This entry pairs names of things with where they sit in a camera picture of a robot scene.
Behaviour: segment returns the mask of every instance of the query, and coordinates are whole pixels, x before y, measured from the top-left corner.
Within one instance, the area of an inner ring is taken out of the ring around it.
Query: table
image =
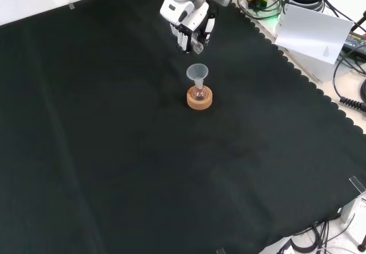
[[[361,130],[238,9],[218,6],[196,57],[162,1],[84,0],[1,28],[4,252],[258,254],[357,196]],[[203,112],[185,99],[195,63]]]

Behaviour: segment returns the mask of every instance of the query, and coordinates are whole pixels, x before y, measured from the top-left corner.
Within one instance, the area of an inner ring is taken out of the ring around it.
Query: white paper
[[[294,5],[286,8],[275,44],[334,64],[353,23]]]

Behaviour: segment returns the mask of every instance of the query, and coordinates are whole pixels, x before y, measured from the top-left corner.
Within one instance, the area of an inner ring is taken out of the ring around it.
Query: white table
[[[334,7],[338,8],[344,14],[348,15],[350,18],[358,21],[361,17],[363,12],[366,10],[366,3],[364,0],[329,0]],[[270,39],[272,42],[275,41],[273,36],[274,30],[273,25],[272,29],[263,23],[267,29],[260,24],[258,21],[252,20],[256,26],[260,29],[260,31],[265,34],[265,36]],[[355,31],[356,33],[362,34],[360,29]],[[344,111],[348,118],[352,119],[354,124],[361,127],[364,133],[366,133],[366,113],[363,113],[358,110],[354,110],[352,108],[347,107],[339,103],[339,97],[334,91],[333,83],[327,82],[322,83],[316,81],[313,76],[310,75],[310,72],[306,70],[298,61],[292,56],[286,49],[280,48],[284,53],[285,56],[289,58],[289,62],[292,62],[296,68],[300,69],[303,75],[309,77],[309,80],[314,82],[316,86],[321,89],[326,96],[329,96],[333,102],[339,105],[339,108]],[[341,93],[342,96],[356,100],[362,101],[360,97],[360,87],[361,84],[364,82],[366,77],[361,76],[357,72],[349,72],[345,75],[337,76],[336,85],[338,91]]]

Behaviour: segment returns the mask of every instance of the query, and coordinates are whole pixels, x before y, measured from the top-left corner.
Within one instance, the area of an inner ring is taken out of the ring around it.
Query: funnel
[[[204,110],[212,104],[212,91],[204,86],[204,78],[208,75],[206,65],[197,63],[187,69],[187,77],[194,81],[187,92],[187,103],[195,110]]]
[[[188,67],[187,69],[187,77],[194,81],[194,84],[197,89],[203,89],[204,87],[204,78],[208,75],[208,68],[204,64],[194,64]]]

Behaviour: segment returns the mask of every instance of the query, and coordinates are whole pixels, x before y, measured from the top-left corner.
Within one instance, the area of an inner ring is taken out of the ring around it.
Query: metal clip
[[[355,188],[360,192],[360,194],[366,192],[366,188],[362,185],[362,183],[360,183],[360,181],[356,178],[356,176],[349,178],[349,181],[355,186]]]
[[[219,250],[216,250],[217,254],[226,254],[224,248],[220,248]]]

